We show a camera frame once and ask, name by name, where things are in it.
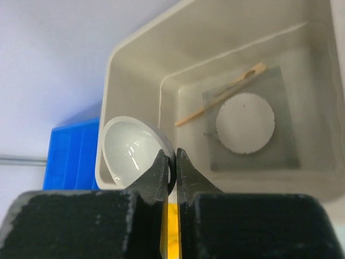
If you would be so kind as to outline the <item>white porcelain evaporating dish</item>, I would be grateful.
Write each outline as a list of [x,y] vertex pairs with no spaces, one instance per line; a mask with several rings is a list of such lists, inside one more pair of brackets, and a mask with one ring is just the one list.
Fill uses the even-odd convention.
[[176,182],[176,154],[166,135],[155,125],[119,116],[103,128],[101,150],[114,183],[126,188],[141,177],[154,163],[160,150],[168,157],[168,193]]

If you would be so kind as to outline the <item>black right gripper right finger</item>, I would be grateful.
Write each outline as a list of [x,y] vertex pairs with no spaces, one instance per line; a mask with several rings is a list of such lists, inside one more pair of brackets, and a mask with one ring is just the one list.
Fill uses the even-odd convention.
[[177,149],[176,173],[177,202],[179,204],[192,204],[194,196],[198,193],[223,193],[194,167],[187,152],[182,148]]

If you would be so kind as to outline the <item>wooden test tube holder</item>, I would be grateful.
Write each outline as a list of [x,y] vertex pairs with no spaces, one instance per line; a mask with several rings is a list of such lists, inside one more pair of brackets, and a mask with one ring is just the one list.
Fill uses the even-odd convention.
[[255,64],[247,72],[243,73],[241,76],[236,78],[231,84],[228,84],[226,89],[223,92],[221,92],[219,95],[217,95],[213,101],[209,102],[207,105],[198,109],[196,112],[188,115],[187,117],[175,122],[175,126],[180,127],[180,126],[185,125],[186,123],[189,123],[190,121],[198,118],[199,116],[204,114],[204,112],[206,110],[215,106],[216,104],[218,104],[222,100],[227,99],[229,96],[231,96],[232,94],[234,94],[235,92],[237,92],[241,88],[241,86],[235,87],[235,85],[243,83],[245,80],[253,79],[253,78],[259,76],[260,74],[264,73],[266,70],[267,70],[267,66],[264,63],[259,62],[259,63]]

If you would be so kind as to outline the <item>wire gauze with ceramic centre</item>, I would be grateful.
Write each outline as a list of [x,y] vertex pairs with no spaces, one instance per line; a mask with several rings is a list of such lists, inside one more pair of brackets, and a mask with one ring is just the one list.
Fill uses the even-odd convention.
[[[280,66],[268,69],[204,113],[213,172],[295,169],[300,166]],[[203,92],[203,105],[227,86]]]

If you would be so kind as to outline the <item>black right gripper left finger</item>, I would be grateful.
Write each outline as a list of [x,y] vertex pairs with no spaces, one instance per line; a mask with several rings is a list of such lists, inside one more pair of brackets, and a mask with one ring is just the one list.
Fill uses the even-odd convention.
[[169,158],[161,149],[152,165],[123,191],[129,204],[165,204],[168,197]]

